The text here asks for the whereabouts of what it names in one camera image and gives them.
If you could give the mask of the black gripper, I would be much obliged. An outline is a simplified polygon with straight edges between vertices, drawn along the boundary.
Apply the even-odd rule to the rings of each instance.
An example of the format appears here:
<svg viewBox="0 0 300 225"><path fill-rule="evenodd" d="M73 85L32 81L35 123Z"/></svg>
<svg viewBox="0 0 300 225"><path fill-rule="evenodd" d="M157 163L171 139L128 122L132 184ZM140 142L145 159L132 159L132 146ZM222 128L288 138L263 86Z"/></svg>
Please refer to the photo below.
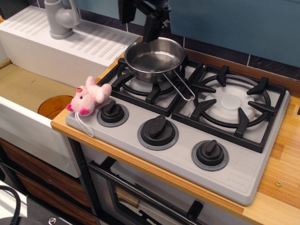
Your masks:
<svg viewBox="0 0 300 225"><path fill-rule="evenodd" d="M118 0L121 23L130 23L135 19L136 8L146 15L143 39L149 43L158 39L161 29L166 28L172 8L167 0Z"/></svg>

